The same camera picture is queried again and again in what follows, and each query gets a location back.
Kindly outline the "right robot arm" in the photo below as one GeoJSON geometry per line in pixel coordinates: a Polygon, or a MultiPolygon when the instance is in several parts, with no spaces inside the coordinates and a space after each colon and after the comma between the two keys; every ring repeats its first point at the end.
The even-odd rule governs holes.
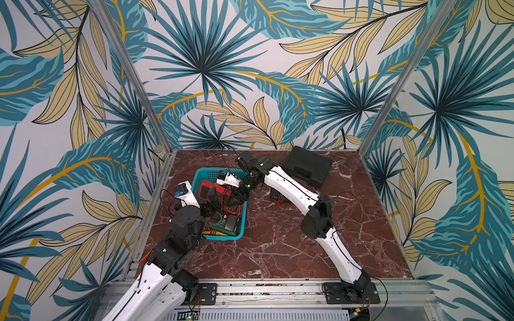
{"type": "Polygon", "coordinates": [[[239,204],[246,202],[250,192],[260,184],[282,194],[304,215],[302,231],[325,250],[337,268],[345,291],[363,296],[371,286],[370,275],[352,258],[341,241],[333,223],[329,197],[309,191],[268,157],[258,160],[246,151],[238,155],[236,163],[245,176],[239,178],[227,170],[218,174],[217,183],[229,185],[231,197],[239,204]]]}

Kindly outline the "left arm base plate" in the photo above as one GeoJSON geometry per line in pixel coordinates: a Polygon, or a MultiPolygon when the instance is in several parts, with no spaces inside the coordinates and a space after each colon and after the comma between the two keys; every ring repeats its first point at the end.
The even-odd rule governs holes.
{"type": "Polygon", "coordinates": [[[191,306],[214,306],[218,295],[217,283],[200,283],[193,298],[191,306]]]}

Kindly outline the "green multimeter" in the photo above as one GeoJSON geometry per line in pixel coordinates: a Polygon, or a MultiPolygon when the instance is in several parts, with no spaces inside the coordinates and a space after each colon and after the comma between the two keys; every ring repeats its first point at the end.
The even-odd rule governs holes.
{"type": "Polygon", "coordinates": [[[235,237],[241,231],[242,220],[237,215],[216,213],[210,218],[208,227],[210,230],[235,237]]]}

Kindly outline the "red grey multimeter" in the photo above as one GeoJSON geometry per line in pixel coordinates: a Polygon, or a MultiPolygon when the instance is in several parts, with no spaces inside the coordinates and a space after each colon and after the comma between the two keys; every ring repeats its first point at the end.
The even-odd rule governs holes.
{"type": "Polygon", "coordinates": [[[244,206],[241,204],[223,205],[222,210],[230,215],[240,217],[242,215],[244,206]]]}

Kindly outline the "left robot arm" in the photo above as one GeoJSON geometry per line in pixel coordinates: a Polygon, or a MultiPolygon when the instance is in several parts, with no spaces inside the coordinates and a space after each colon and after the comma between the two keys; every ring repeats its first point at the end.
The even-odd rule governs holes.
{"type": "Polygon", "coordinates": [[[205,239],[206,223],[222,205],[214,188],[203,203],[187,181],[173,191],[179,203],[170,230],[150,251],[139,277],[104,320],[163,320],[183,304],[194,308],[202,301],[199,279],[184,267],[205,239]]]}

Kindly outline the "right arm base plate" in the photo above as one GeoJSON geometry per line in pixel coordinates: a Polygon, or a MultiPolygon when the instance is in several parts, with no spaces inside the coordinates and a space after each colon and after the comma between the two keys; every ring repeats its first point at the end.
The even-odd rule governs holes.
{"type": "Polygon", "coordinates": [[[352,288],[343,282],[326,282],[322,284],[322,293],[327,304],[379,304],[380,296],[376,285],[371,283],[363,292],[352,288]]]}

